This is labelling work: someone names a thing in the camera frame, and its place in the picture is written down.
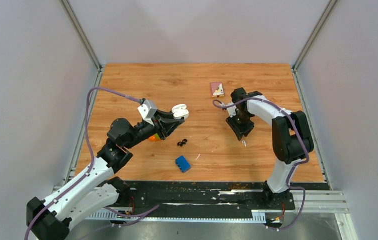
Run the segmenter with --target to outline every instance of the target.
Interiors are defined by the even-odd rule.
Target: red wire
[[[127,210],[128,214],[130,214],[130,206],[131,206],[131,199],[130,199],[130,203],[128,204],[128,210]]]
[[[131,210],[131,214],[134,214],[134,197],[131,197],[131,199],[133,200],[133,209]]]
[[[282,207],[283,207],[282,215],[280,215],[279,218],[282,218],[282,221],[283,221],[284,220],[284,212],[286,211],[283,202],[282,202]]]

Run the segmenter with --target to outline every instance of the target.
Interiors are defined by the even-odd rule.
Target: small white object
[[[186,119],[189,116],[189,111],[187,110],[187,106],[185,104],[179,104],[174,106],[171,109],[171,112],[173,113],[173,117],[175,119]]]

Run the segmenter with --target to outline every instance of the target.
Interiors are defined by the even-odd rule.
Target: metal frame
[[[112,207],[115,211],[126,211],[124,207],[117,208]],[[86,220],[107,220],[107,221],[119,221],[122,217],[117,216],[108,210],[101,209],[90,215]],[[137,217],[125,218],[125,221],[132,222]],[[168,222],[168,223],[234,223],[234,224],[264,224],[265,213],[252,211],[252,218],[178,218],[178,217],[146,217],[141,221],[144,222]]]
[[[337,213],[335,217],[342,240],[358,240],[357,233],[352,225],[351,214]]]
[[[65,14],[67,15],[69,21],[71,22],[75,32],[77,33],[78,37],[80,38],[81,43],[83,44],[84,48],[86,49],[87,54],[90,57],[90,60],[93,62],[95,68],[98,71],[100,71],[100,69],[102,68],[102,65],[100,64],[98,58],[96,57],[96,54],[95,54],[92,46],[90,45],[89,40],[87,39],[86,35],[84,34],[84,31],[81,28],[81,25],[78,22],[77,17],[75,16],[75,13],[72,10],[70,3],[68,2],[68,0],[59,0],[59,2],[61,3],[61,5],[62,5],[62,7],[65,11]]]
[[[98,71],[96,79],[95,79],[95,82],[93,84],[93,87],[98,87],[99,86],[100,80],[102,79],[103,70],[104,70],[104,68],[101,68]],[[94,107],[94,102],[95,102],[95,99],[96,99],[96,95],[97,95],[97,91],[95,91],[94,93],[92,93],[92,98],[90,99],[89,116],[88,116],[89,119],[90,119],[90,116],[92,115],[92,110],[93,110],[93,107]],[[81,120],[80,125],[81,125],[81,127],[80,127],[80,133],[78,134],[77,142],[75,144],[74,152],[73,152],[72,157],[71,157],[71,162],[70,162],[70,165],[68,167],[68,171],[67,171],[65,177],[63,178],[63,185],[65,185],[74,176],[74,174],[75,174],[75,167],[77,165],[78,158],[80,156],[81,147],[83,146],[83,141],[84,141],[84,118]]]
[[[326,169],[325,169],[325,166],[324,166],[324,163],[323,163],[323,157],[321,155],[320,145],[318,144],[317,137],[315,136],[315,133],[314,133],[315,132],[315,127],[314,127],[314,124],[312,124],[312,120],[311,120],[311,117],[310,117],[310,114],[309,114],[310,113],[309,107],[308,107],[308,105],[305,102],[305,98],[304,98],[304,95],[303,95],[303,88],[301,86],[301,82],[298,79],[297,72],[295,72],[295,71],[292,70],[292,76],[293,76],[293,80],[295,81],[296,89],[298,90],[299,100],[301,101],[302,109],[304,110],[305,115],[307,116],[308,124],[309,124],[309,127],[311,129],[312,140],[314,142],[314,150],[317,153],[318,164],[320,165],[321,173],[323,174],[324,181],[326,183],[328,183],[330,187],[332,187],[330,185],[330,181],[329,181],[329,178],[327,176]]]
[[[304,45],[301,53],[299,54],[298,58],[296,59],[295,64],[293,65],[294,70],[298,70],[301,66],[305,56],[307,55],[309,49],[311,48],[312,44],[314,43],[315,38],[320,33],[321,29],[323,28],[324,24],[326,23],[327,18],[331,14],[333,8],[335,7],[338,0],[329,0],[324,12],[321,14],[320,19],[318,20],[317,24],[315,25],[311,35],[309,36],[307,42]]]

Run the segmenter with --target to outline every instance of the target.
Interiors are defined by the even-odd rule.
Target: wood grain
[[[144,141],[130,149],[133,158],[118,173],[123,180],[145,181],[229,181],[263,182],[273,170],[276,158],[271,144],[271,127],[255,117],[255,129],[245,139],[247,147],[225,122],[226,111],[215,108],[211,82],[223,82],[229,103],[234,89],[259,91],[270,101],[292,110],[302,110],[288,64],[108,64],[100,86],[135,98],[153,100],[158,109],[169,111],[184,103],[190,112],[186,122],[165,141]],[[96,154],[106,141],[110,123],[126,118],[141,121],[138,105],[99,91],[89,122],[89,140]],[[185,146],[177,142],[187,139]],[[183,155],[192,169],[181,173],[174,160]],[[300,167],[295,182],[323,182],[315,153]],[[77,173],[87,166],[90,155],[84,144]]]

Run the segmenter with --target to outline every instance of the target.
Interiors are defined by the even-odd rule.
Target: metal floor
[[[287,213],[285,221],[292,222],[295,214]],[[85,220],[77,225],[67,240],[341,240],[335,215],[332,213],[303,213],[290,229],[274,232],[255,223],[199,223],[142,221],[121,229],[107,228],[103,220]]]

